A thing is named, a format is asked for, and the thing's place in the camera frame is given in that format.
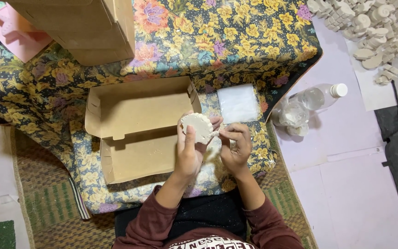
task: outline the cardboard box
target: cardboard box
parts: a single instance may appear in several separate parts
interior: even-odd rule
[[[202,112],[188,76],[91,88],[85,130],[101,138],[106,183],[173,171],[177,121],[189,110]]]
[[[131,0],[8,0],[82,65],[100,65],[134,57],[135,28]]]

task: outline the scalloped clay disc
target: scalloped clay disc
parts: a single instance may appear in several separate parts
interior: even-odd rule
[[[201,113],[192,113],[184,116],[181,119],[183,131],[187,133],[187,125],[192,125],[196,130],[196,143],[208,144],[213,136],[219,134],[219,132],[213,132],[213,125],[211,124],[208,117]]]

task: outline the floral tablecloth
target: floral tablecloth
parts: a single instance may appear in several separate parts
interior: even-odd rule
[[[81,66],[53,42],[26,64],[0,44],[0,117],[56,155],[93,213],[133,207],[168,174],[106,185],[99,138],[84,131],[88,89],[148,78],[189,75],[206,115],[219,115],[216,89],[252,83],[259,101],[250,127],[254,175],[274,168],[265,120],[275,103],[322,55],[300,0],[134,0],[136,56]],[[214,139],[186,197],[234,189]]]

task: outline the person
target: person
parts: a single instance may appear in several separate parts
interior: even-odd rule
[[[218,130],[223,118],[214,116],[210,117],[210,121],[214,130]],[[237,215],[231,216],[231,207],[237,206],[237,201],[232,201],[229,205],[224,204],[227,208],[223,209],[220,209],[219,206],[199,209],[200,212],[195,209],[194,215],[196,218],[193,218],[195,220],[193,224],[199,225],[196,225],[194,229],[189,229],[191,226],[186,225],[188,218],[176,221],[176,217],[182,216],[181,213],[177,213],[180,203],[182,205],[184,200],[187,202],[195,199],[188,198],[181,201],[186,188],[199,173],[207,149],[205,144],[195,144],[196,132],[192,126],[189,125],[187,133],[183,133],[179,120],[177,125],[177,162],[173,173],[162,186],[154,188],[142,207],[136,211],[136,218],[126,222],[128,225],[126,225],[125,236],[118,236],[112,249],[303,248],[300,238],[285,225],[284,219],[265,197],[247,166],[252,149],[248,127],[245,124],[230,124],[219,130],[219,133],[219,138],[222,141],[220,157],[223,165],[236,179],[236,191],[238,191],[238,196],[244,207],[243,210],[242,207],[239,209],[251,227],[251,244],[225,228],[207,225],[207,222],[197,222],[201,220],[197,218],[198,216],[207,216],[207,221],[210,221],[210,217],[212,217],[213,219],[230,219],[229,223],[245,223],[243,234],[246,237],[246,222],[238,219]],[[230,146],[230,140],[235,141],[235,147]],[[213,198],[213,201],[206,201],[206,203],[215,203],[216,200],[220,199],[234,199],[232,197],[220,197],[219,195],[196,198]],[[218,210],[219,213],[207,215],[207,212],[215,212],[214,210]],[[173,236],[171,234],[175,229],[181,231]]]

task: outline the black cloth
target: black cloth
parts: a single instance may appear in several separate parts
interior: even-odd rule
[[[125,236],[128,223],[136,218],[140,208],[114,213],[116,237]],[[182,199],[166,241],[200,227],[223,228],[246,239],[247,219],[242,208],[243,203],[237,188],[221,195]]]

